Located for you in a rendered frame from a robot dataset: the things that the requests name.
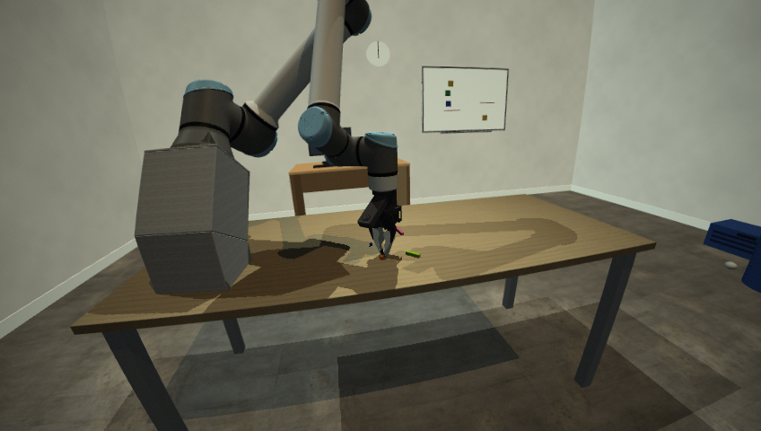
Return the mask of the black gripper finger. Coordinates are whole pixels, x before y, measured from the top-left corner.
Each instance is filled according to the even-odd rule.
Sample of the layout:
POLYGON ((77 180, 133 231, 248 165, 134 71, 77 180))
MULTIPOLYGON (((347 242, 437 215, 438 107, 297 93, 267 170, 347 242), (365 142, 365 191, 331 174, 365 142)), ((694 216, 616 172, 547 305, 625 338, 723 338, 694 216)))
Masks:
POLYGON ((396 231, 397 231, 397 227, 395 226, 395 221, 391 221, 391 224, 388 227, 387 231, 385 233, 383 233, 383 236, 385 238, 385 244, 384 244, 384 247, 385 247, 384 255, 385 255, 385 257, 387 257, 389 255, 389 251, 391 249, 392 243, 394 242, 395 237, 396 237, 396 235, 395 235, 396 231))
POLYGON ((385 232, 383 232, 383 228, 382 227, 376 228, 376 226, 374 226, 372 229, 369 228, 369 231, 370 231, 370 234, 372 236, 372 239, 374 240, 374 242, 375 242, 375 244, 376 244, 376 246, 377 246, 377 248, 378 248, 378 250, 380 252, 380 255, 382 255, 383 254, 383 249, 381 247, 381 244, 385 240, 385 238, 383 236, 383 233, 385 233, 385 232))

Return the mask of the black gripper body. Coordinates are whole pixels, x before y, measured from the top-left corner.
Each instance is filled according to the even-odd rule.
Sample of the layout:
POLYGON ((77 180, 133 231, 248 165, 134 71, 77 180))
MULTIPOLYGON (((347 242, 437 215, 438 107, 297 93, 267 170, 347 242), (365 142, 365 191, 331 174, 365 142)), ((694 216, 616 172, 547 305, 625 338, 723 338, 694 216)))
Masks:
POLYGON ((397 190, 396 189, 392 191, 386 191, 386 192, 378 192, 373 190, 372 194, 374 196, 379 196, 379 197, 387 196, 389 200, 389 203, 386 205, 378 221, 374 225, 376 226, 376 228, 382 227, 385 230, 387 230, 391 224, 391 221, 395 221, 395 224, 402 221, 402 206, 397 205, 397 190), (391 195, 391 196, 388 196, 388 195, 391 195))

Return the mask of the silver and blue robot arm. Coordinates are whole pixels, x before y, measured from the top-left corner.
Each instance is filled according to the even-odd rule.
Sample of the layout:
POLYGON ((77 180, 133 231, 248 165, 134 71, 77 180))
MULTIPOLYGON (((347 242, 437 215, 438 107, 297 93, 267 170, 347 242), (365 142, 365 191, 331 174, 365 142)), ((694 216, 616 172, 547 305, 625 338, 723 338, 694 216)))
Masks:
POLYGON ((366 0, 318 0, 315 28, 254 101, 237 105, 232 90, 214 80, 188 84, 179 134, 170 148, 218 144, 233 158, 232 148, 266 156, 276 146, 278 120, 310 83, 309 106, 298 122, 301 138, 332 166, 367 167, 370 190, 397 189, 396 135, 350 136, 340 127, 343 44, 365 32, 371 20, 366 0))

